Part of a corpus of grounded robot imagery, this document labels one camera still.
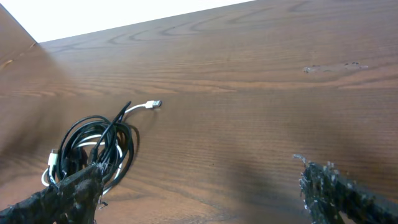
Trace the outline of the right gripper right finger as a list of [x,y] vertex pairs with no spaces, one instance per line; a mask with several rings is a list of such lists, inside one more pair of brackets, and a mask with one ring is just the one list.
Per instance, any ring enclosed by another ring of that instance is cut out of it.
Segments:
[[343,213],[354,223],[397,224],[396,203],[347,179],[331,162],[317,164],[300,154],[294,158],[303,162],[298,181],[312,223],[344,223]]

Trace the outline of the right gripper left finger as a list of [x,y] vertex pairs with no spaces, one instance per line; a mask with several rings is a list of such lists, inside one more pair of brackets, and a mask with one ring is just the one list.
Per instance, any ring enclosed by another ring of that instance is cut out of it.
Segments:
[[91,165],[1,211],[1,223],[94,223],[103,193],[101,166]]

